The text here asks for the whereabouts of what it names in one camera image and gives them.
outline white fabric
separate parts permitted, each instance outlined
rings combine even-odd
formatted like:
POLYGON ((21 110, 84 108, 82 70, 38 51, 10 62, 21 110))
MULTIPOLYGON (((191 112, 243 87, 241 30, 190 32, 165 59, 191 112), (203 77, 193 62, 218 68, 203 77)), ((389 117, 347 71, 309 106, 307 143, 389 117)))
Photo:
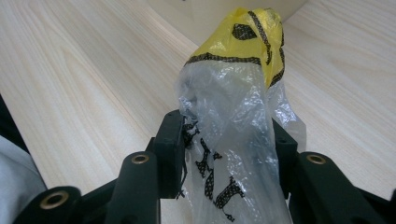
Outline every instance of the white fabric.
POLYGON ((12 223, 44 190, 46 186, 32 157, 0 136, 0 223, 12 223))

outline plastic bag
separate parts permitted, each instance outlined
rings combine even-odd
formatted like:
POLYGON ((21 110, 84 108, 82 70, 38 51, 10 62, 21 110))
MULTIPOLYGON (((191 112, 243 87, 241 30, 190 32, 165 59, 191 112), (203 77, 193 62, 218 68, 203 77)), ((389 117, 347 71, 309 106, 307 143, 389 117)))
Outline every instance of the plastic bag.
POLYGON ((238 8, 180 72, 194 223, 290 223, 271 117, 301 122, 279 82, 282 46, 278 14, 238 8))

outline black stripe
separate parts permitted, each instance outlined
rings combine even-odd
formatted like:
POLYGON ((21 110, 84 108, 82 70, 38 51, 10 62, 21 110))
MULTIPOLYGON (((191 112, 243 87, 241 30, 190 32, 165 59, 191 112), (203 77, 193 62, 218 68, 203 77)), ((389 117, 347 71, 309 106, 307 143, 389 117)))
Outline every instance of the black stripe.
POLYGON ((262 24, 259 21, 259 18, 257 18, 256 14, 252 11, 249 11, 248 14, 250 15, 251 19, 253 19, 254 24, 256 25, 257 29, 259 30, 259 34, 262 37, 262 41, 264 42, 265 46, 267 47, 267 55, 268 59, 266 64, 270 64, 271 59, 272 59, 272 52, 271 52, 271 45, 270 42, 268 42, 267 35, 264 32, 264 29, 262 28, 262 24))
POLYGON ((279 53, 280 58, 282 59, 283 67, 282 70, 280 70, 280 72, 273 77, 270 87, 274 86, 280 79, 282 79, 283 74, 285 73, 285 53, 283 52, 282 48, 279 49, 279 53))
POLYGON ((260 58, 256 58, 256 57, 250 57, 250 58, 222 57, 211 53, 204 53, 197 56, 192 56, 186 62, 186 64, 197 63, 200 61, 222 61, 225 63, 255 63, 257 65, 262 65, 262 63, 260 62, 260 58))

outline black pattern print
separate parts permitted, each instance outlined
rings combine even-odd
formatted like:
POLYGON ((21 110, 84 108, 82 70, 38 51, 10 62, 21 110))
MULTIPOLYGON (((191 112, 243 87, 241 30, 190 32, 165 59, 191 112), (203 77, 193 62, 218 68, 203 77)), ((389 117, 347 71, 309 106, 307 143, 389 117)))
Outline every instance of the black pattern print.
MULTIPOLYGON (((195 164, 197 165, 198 171, 201 174, 202 178, 205 178, 205 172, 209 172, 209 176, 205 181, 205 196, 213 202, 213 204, 218 208, 221 209, 224 215, 229 219, 231 222, 235 221, 235 218, 224 212, 224 206, 231 200, 231 198, 235 194, 239 194, 242 198, 245 197, 244 192, 241 188, 237 185, 236 181, 230 176, 230 184, 224 189, 224 191, 218 195, 215 201, 213 201, 213 190, 215 188, 215 169, 210 168, 207 164, 207 160, 209 154, 211 154, 211 150, 207 147, 203 138, 200 139, 201 146, 204 149, 204 156, 201 161, 196 161, 195 164)), ((213 153, 213 160, 220 160, 222 156, 215 152, 213 153)))
POLYGON ((262 65, 260 62, 260 58, 250 57, 250 58, 238 58, 238 57, 222 57, 219 55, 214 55, 211 53, 203 53, 197 56, 192 56, 186 62, 188 63, 197 63, 200 61, 222 61, 225 63, 255 63, 257 65, 262 65))
POLYGON ((221 159, 222 158, 222 156, 218 153, 218 152, 215 152, 215 154, 213 155, 213 160, 215 161, 215 160, 219 160, 219 159, 221 159))
POLYGON ((221 194, 218 195, 214 201, 215 206, 219 209, 222 209, 235 194, 239 194, 241 198, 245 197, 244 192, 236 184, 236 181, 233 179, 233 177, 230 176, 230 184, 221 194))
POLYGON ((184 124, 182 127, 183 132, 183 139, 184 139, 184 146, 188 147, 191 144, 192 138, 200 133, 199 129, 197 128, 196 124, 198 121, 195 121, 192 124, 184 124))
POLYGON ((207 177, 205 182, 205 196, 210 200, 213 200, 213 188, 215 187, 215 171, 214 169, 209 169, 210 175, 207 177))
POLYGON ((250 15, 251 19, 253 19, 254 24, 256 25, 257 29, 259 30, 259 34, 262 37, 262 41, 264 42, 264 45, 267 47, 267 62, 266 64, 270 64, 272 60, 272 51, 271 51, 271 44, 268 41, 267 35, 264 32, 264 28, 262 28, 262 24, 260 23, 259 18, 257 18, 256 14, 252 11, 249 11, 248 14, 250 15))
POLYGON ((280 59, 282 60, 282 70, 280 70, 276 75, 274 75, 270 87, 274 86, 280 79, 282 79, 283 74, 285 73, 285 53, 283 52, 282 46, 285 44, 285 35, 282 30, 282 43, 279 48, 280 59))
POLYGON ((201 161, 196 161, 195 164, 198 166, 199 173, 202 178, 205 178, 205 171, 207 167, 207 157, 210 154, 209 148, 207 148, 206 143, 203 138, 201 138, 201 146, 204 148, 204 157, 201 161))

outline wooden surface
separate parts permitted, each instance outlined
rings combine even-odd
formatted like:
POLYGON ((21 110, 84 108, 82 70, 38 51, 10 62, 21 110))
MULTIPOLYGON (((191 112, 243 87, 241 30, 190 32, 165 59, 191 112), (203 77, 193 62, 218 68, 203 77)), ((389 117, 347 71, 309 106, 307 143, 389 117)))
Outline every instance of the wooden surface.
MULTIPOLYGON (((115 178, 177 108, 197 48, 143 0, 0 0, 0 92, 49 188, 115 178)), ((310 0, 284 23, 287 95, 307 150, 356 186, 396 188, 396 2, 310 0)), ((182 206, 165 202, 163 213, 182 206)), ((185 223, 190 213, 163 223, 185 223)))

